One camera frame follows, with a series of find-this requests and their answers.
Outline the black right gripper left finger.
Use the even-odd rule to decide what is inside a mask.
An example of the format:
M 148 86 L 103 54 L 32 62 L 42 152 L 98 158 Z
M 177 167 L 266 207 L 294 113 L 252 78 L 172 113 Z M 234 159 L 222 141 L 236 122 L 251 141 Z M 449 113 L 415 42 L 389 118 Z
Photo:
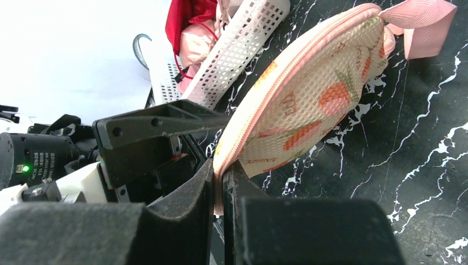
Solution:
M 212 160 L 156 204 L 20 203 L 1 215 L 2 264 L 208 264 Z

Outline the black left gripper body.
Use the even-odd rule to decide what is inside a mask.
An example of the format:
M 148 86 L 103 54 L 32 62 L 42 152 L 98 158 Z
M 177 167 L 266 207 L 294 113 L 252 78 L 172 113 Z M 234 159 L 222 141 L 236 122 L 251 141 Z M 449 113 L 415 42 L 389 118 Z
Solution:
M 151 203 L 190 180 L 206 161 L 197 138 L 228 116 L 189 100 L 96 120 L 99 174 L 110 202 Z

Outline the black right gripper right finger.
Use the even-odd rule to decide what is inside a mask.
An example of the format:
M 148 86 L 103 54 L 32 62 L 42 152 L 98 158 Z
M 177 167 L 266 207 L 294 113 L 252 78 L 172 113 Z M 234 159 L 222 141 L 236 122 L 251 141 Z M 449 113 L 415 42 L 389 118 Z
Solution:
M 239 162 L 224 173 L 226 264 L 404 264 L 371 200 L 275 198 Z

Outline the pink floral mesh laundry bag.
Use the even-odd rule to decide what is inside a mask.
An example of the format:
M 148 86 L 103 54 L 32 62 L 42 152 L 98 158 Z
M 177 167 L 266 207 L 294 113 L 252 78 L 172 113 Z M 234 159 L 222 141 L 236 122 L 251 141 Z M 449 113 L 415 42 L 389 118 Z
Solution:
M 223 175 L 240 162 L 247 176 L 303 155 L 356 107 L 363 86 L 387 67 L 396 36 L 405 58 L 440 53 L 456 5 L 364 3 L 317 24 L 275 58 L 245 95 L 217 144 L 214 212 L 224 213 Z

